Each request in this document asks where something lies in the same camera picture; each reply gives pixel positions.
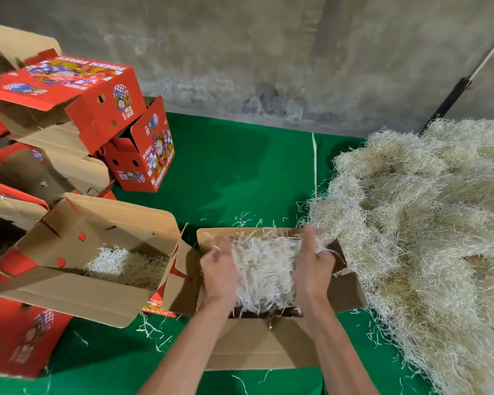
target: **green carpet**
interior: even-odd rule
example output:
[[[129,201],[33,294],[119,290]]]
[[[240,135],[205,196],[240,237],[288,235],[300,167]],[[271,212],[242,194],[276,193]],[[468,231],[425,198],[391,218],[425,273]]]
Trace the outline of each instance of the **green carpet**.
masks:
[[[189,223],[185,240],[191,244],[198,228],[228,227],[236,217],[243,216],[246,226],[262,219],[267,226],[295,227],[306,213],[303,202],[314,192],[310,133],[178,114],[169,114],[169,122],[176,156],[159,191],[116,189],[119,200],[172,212],[180,227]],[[315,138],[319,187],[325,190],[333,157],[362,146],[364,140]],[[402,356],[381,338],[369,313],[346,312],[339,319],[382,395],[429,393],[430,385],[421,376],[402,368]],[[186,318],[163,320],[149,318],[157,328],[162,324],[164,339],[175,339],[186,324]],[[136,331],[142,322],[137,317],[129,327],[114,329],[73,318],[53,353],[49,373],[35,381],[0,378],[0,395],[134,394],[164,355],[156,351],[162,341]],[[244,394],[243,384],[232,375],[243,380],[249,395],[313,395],[322,388],[318,369],[220,371],[204,374],[198,395]]]

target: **forearm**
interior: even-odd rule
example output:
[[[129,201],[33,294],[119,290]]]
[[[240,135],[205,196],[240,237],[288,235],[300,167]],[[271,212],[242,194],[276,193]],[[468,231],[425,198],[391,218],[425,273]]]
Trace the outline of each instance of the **forearm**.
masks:
[[[328,392],[337,395],[378,395],[327,300],[310,308],[305,320],[315,342]]]
[[[218,301],[205,302],[138,395],[195,394],[228,315]]]

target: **person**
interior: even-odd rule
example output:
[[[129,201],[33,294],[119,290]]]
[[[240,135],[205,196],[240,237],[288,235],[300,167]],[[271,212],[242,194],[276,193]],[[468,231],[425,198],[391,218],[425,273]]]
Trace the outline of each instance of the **person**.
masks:
[[[328,301],[335,265],[331,251],[315,253],[315,230],[303,229],[294,271],[296,303],[315,342],[327,390],[333,395],[379,395]],[[201,259],[206,298],[138,395],[192,395],[229,313],[238,272],[230,238],[220,238]]]

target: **person's left hand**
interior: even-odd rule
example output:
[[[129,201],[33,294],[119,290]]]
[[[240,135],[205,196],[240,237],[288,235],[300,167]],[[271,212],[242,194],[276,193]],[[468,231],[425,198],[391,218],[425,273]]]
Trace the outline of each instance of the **person's left hand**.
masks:
[[[217,302],[230,312],[236,305],[238,281],[238,270],[232,260],[230,237],[216,240],[212,251],[201,258],[201,271],[206,291],[204,303]]]

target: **red circle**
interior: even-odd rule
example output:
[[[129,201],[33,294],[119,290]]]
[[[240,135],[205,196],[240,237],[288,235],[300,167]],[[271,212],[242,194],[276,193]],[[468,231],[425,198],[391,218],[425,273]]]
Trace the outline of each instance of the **red circle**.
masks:
[[[64,267],[64,266],[66,266],[66,259],[57,258],[57,267]]]

